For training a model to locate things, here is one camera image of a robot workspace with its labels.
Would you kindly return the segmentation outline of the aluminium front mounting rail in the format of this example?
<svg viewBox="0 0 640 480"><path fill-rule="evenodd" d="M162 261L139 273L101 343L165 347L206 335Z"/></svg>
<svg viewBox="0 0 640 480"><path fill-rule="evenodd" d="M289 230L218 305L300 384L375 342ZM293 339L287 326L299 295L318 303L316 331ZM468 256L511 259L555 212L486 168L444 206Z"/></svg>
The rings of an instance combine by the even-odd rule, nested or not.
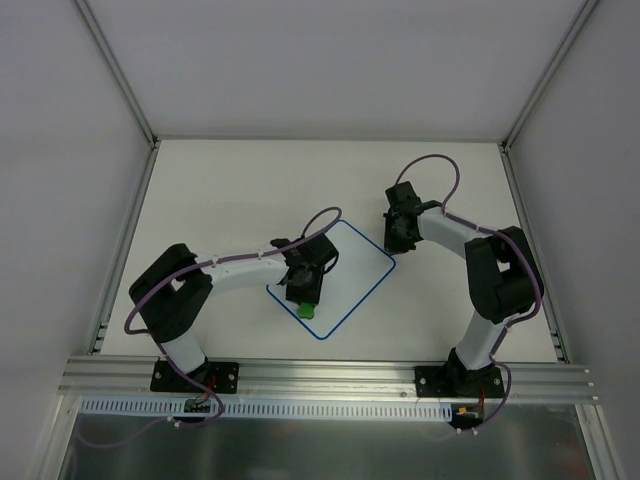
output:
<svg viewBox="0 0 640 480"><path fill-rule="evenodd" d="M149 356L73 356L58 386L63 394L149 395L157 359ZM412 362L240 359L238 394L264 399L412 401ZM512 363L501 385L523 404L598 404L590 370L565 363Z"/></svg>

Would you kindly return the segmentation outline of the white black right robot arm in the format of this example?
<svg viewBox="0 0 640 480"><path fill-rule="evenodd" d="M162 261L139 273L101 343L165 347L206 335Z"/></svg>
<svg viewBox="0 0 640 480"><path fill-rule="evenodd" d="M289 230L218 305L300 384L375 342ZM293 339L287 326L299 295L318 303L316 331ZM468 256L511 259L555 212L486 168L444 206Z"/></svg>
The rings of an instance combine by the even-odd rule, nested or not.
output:
<svg viewBox="0 0 640 480"><path fill-rule="evenodd" d="M408 253L427 241L465 261L474 312L446 362L446 380L453 393L469 396L482 385L482 372L492 365L506 330L541 306L544 286L526 236L518 227L481 227L438 201L424 202L408 181L391 186L385 195L388 254Z"/></svg>

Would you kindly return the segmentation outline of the green whiteboard eraser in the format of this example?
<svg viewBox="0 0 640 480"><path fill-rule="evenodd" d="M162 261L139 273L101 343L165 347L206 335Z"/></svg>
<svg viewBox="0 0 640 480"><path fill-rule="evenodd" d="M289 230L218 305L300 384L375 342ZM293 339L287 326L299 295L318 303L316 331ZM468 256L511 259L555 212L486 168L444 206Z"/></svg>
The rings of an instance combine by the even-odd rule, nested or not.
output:
<svg viewBox="0 0 640 480"><path fill-rule="evenodd" d="M298 305L296 315L303 320L311 320L315 317L315 305L302 302Z"/></svg>

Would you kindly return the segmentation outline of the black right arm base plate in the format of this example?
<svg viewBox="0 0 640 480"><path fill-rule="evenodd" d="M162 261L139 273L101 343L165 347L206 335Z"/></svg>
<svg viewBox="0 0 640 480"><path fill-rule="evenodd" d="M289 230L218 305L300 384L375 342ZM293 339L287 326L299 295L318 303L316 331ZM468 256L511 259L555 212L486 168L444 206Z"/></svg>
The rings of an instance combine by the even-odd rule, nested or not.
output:
<svg viewBox="0 0 640 480"><path fill-rule="evenodd" d="M458 373L445 364L419 365L413 372L419 398L479 398L482 394L489 399L504 397L502 374L495 365Z"/></svg>

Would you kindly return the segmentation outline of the aluminium frame left rail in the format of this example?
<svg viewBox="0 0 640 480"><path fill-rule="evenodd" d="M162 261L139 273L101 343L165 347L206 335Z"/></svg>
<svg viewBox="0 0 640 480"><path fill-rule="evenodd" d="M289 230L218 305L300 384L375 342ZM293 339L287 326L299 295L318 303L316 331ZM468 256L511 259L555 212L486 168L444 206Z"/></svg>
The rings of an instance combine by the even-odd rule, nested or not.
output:
<svg viewBox="0 0 640 480"><path fill-rule="evenodd" d="M83 354L91 356L100 351L99 343L110 319L134 231L140 217L144 196L148 189L153 167L155 166L159 140L131 86L121 62L111 46L111 42L108 40L105 30L95 12L93 3L91 1L74 1L72 5L144 142L144 156L140 161L140 167L134 177L135 183L131 187L127 197L126 210L120 222L114 255L109 264L105 284L91 320L90 329L83 341Z"/></svg>

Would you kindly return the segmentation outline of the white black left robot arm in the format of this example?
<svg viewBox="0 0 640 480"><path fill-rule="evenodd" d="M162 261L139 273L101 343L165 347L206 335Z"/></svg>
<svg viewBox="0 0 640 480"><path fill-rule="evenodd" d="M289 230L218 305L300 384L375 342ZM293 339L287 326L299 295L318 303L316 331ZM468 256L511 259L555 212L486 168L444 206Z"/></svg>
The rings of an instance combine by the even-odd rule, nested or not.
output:
<svg viewBox="0 0 640 480"><path fill-rule="evenodd" d="M198 256L184 243L170 246L129 287L134 309L125 332L139 315L167 360L173 378L187 391L202 388L208 379L206 355L193 324L213 294L253 286L280 285L286 298L298 305L319 303L323 277L339 259L324 234L291 242L274 239L264 251L249 254Z"/></svg>

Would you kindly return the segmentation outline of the aluminium frame rail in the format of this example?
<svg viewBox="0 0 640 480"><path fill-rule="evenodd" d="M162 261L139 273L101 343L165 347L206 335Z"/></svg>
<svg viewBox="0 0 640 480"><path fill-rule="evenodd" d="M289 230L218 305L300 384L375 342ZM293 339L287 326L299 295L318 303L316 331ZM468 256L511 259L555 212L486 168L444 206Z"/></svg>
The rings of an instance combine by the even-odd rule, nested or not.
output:
<svg viewBox="0 0 640 480"><path fill-rule="evenodd" d="M121 62L111 46L111 42L108 40L105 30L95 12L93 3L91 1L74 1L72 5L144 142L144 156L140 161L140 167L134 177L135 183L131 187L127 197L126 210L120 222L114 255L109 264L105 284L91 320L90 329L83 341L83 354L91 356L100 351L99 343L110 319L134 231L140 217L144 196L148 189L153 167L155 166L159 140L131 86Z"/></svg>
<svg viewBox="0 0 640 480"><path fill-rule="evenodd" d="M593 323L587 264L589 207L587 93L579 56L603 1L581 1L554 44L503 141L518 213L531 234L548 288L545 311L571 363L590 364Z"/></svg>

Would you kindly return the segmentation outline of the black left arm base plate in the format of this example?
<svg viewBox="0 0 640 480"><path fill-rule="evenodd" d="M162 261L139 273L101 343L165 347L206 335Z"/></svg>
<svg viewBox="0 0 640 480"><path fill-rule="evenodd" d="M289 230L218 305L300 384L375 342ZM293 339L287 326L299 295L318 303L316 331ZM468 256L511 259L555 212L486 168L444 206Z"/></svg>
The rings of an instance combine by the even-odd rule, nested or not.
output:
<svg viewBox="0 0 640 480"><path fill-rule="evenodd" d="M237 362L207 361L191 373L186 380L166 360L158 360L150 380L149 389L160 393L202 393L203 385L216 394L235 394L240 365Z"/></svg>

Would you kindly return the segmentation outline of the blue framed whiteboard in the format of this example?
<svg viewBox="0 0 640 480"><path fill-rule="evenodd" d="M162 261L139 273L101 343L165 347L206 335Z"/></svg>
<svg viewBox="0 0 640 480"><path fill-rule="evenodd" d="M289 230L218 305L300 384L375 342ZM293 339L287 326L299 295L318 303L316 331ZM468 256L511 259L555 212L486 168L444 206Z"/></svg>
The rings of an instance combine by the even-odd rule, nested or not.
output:
<svg viewBox="0 0 640 480"><path fill-rule="evenodd" d="M283 286L266 292L314 339L327 340L353 316L396 268L396 261L374 241L345 220L327 233L339 252L337 266L324 277L320 301L311 319L298 314L298 306L285 298Z"/></svg>

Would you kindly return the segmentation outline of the right circuit board connector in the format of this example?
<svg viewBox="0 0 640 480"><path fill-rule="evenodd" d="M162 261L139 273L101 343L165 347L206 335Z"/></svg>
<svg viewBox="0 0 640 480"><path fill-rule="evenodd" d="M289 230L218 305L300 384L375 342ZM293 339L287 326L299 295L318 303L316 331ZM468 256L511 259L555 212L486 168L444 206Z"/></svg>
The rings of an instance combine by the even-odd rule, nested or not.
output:
<svg viewBox="0 0 640 480"><path fill-rule="evenodd" d="M482 422L485 417L485 409L483 405L465 405L457 406L454 412L455 417L462 417Z"/></svg>

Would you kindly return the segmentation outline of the aluminium frame right rail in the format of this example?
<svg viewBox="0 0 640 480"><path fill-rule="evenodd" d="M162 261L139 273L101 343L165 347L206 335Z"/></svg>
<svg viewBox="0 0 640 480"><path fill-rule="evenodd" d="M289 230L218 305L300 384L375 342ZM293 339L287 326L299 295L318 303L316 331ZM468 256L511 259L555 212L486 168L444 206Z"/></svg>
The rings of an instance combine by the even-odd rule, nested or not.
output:
<svg viewBox="0 0 640 480"><path fill-rule="evenodd" d="M579 56L603 1L581 1L554 44L503 141L518 213L531 234L548 288L545 311L571 363L590 364L593 323L587 264L589 207L587 93Z"/></svg>

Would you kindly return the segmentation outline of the left green circuit board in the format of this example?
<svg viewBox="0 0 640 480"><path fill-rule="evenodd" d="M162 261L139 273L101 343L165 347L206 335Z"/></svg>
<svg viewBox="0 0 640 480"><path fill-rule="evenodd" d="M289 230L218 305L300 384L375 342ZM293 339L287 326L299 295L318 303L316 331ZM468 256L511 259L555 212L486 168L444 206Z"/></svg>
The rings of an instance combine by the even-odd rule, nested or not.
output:
<svg viewBox="0 0 640 480"><path fill-rule="evenodd" d="M187 399L184 404L185 413L208 414L211 411L211 400L205 397Z"/></svg>

